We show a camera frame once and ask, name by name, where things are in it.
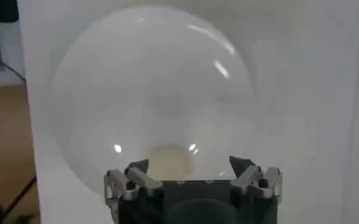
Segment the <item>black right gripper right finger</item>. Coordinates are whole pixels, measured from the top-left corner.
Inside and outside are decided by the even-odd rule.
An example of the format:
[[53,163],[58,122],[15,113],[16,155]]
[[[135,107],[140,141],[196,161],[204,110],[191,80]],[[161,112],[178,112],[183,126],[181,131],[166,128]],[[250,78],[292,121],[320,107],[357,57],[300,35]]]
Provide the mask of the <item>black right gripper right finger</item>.
[[229,156],[229,163],[236,175],[230,184],[242,195],[253,194],[258,198],[282,197],[282,173],[277,167],[262,171],[250,159]]

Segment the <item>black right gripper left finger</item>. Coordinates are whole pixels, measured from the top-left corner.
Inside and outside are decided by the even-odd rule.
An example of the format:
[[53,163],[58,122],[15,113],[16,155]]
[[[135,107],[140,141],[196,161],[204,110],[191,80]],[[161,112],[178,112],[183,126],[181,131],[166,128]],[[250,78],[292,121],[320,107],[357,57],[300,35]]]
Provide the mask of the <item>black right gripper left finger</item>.
[[131,162],[122,172],[108,170],[104,175],[104,201],[112,211],[119,201],[136,201],[141,193],[157,197],[163,189],[163,182],[147,175],[149,160]]

